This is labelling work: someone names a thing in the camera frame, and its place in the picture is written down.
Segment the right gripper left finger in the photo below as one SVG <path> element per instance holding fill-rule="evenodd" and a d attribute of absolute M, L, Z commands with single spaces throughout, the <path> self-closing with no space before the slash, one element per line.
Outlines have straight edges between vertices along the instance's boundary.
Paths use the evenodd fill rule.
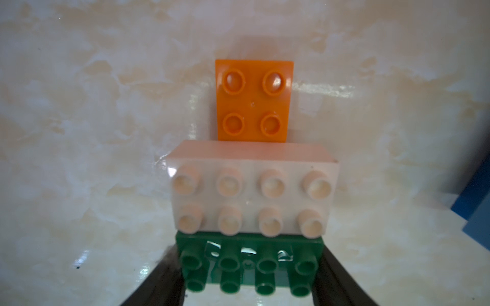
<path fill-rule="evenodd" d="M 155 269 L 121 305 L 172 305 L 185 301 L 185 279 L 177 245 L 168 247 Z"/>

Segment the green lego brick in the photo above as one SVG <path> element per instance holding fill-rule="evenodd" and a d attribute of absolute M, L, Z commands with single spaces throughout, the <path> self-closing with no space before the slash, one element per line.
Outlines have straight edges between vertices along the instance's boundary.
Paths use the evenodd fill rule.
<path fill-rule="evenodd" d="M 226 236 L 218 232 L 177 232 L 176 246 L 185 286 L 199 293 L 217 284 L 225 294 L 251 286 L 262 296 L 289 288 L 292 296 L 308 296 L 324 250 L 322 238 L 260 233 Z"/>

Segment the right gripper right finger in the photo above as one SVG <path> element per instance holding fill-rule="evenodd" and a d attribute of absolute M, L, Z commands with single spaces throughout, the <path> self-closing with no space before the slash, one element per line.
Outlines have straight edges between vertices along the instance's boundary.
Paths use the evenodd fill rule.
<path fill-rule="evenodd" d="M 378 306 L 324 246 L 313 283 L 314 306 Z"/>

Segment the light blue lego brick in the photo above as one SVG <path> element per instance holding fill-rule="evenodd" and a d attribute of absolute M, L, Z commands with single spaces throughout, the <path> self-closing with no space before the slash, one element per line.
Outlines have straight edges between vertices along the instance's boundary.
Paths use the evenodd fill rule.
<path fill-rule="evenodd" d="M 467 221 L 462 231 L 489 250 L 489 154 L 451 210 Z"/>

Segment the orange lego brick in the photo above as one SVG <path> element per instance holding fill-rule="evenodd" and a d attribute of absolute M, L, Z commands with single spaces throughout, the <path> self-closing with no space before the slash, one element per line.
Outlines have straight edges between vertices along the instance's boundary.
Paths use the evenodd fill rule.
<path fill-rule="evenodd" d="M 217 59 L 218 140 L 286 142 L 292 61 Z"/>

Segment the white lego brick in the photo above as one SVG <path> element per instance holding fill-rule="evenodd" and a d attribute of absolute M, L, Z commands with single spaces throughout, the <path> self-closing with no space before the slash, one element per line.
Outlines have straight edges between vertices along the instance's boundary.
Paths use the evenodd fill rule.
<path fill-rule="evenodd" d="M 340 170 L 320 145 L 185 140 L 166 159 L 176 229 L 321 237 Z"/>

